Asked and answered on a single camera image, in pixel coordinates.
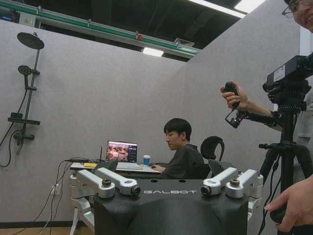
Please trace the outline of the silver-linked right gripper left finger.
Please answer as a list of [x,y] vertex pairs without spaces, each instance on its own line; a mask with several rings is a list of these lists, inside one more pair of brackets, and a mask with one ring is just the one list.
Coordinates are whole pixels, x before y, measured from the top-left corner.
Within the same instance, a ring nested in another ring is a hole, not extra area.
[[70,176],[71,201],[74,206],[71,233],[74,233],[79,220],[94,232],[94,214],[89,199],[98,194],[104,199],[111,199],[118,189],[123,195],[135,196],[140,194],[140,186],[135,179],[125,178],[107,168],[94,171],[86,169],[76,171]]

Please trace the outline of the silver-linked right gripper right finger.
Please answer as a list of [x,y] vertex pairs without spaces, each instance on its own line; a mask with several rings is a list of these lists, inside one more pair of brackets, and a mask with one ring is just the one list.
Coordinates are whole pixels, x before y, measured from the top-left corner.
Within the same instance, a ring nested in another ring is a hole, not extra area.
[[240,223],[250,226],[253,212],[262,202],[263,175],[253,169],[245,172],[229,167],[216,176],[203,180],[203,196],[220,196],[212,212],[222,224]]

